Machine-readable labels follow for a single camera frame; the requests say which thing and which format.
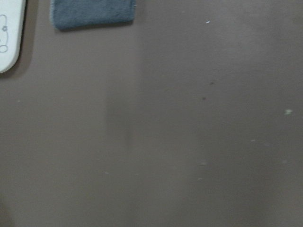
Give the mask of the grey folded cloth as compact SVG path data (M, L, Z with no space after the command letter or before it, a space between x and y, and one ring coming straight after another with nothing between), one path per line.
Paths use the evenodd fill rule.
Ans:
M50 21L58 30L131 23L135 0L52 0Z

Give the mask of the white rectangular tray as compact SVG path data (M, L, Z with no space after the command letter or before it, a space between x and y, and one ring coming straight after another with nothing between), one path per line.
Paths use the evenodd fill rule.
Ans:
M11 69L20 53L26 0L0 2L0 72Z

